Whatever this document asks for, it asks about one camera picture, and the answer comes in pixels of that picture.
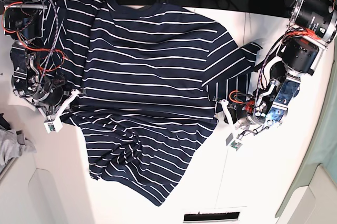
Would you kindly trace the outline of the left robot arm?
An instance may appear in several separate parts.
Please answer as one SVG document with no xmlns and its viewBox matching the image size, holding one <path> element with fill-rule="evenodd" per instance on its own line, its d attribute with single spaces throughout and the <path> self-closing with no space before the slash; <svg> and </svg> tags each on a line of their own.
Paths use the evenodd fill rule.
<svg viewBox="0 0 337 224">
<path fill-rule="evenodd" d="M 295 0 L 287 29 L 253 67 L 256 90 L 235 90 L 222 105 L 231 136 L 257 135 L 283 123 L 290 101 L 298 94 L 301 76 L 313 75 L 313 63 L 336 38 L 336 0 Z"/>
</svg>

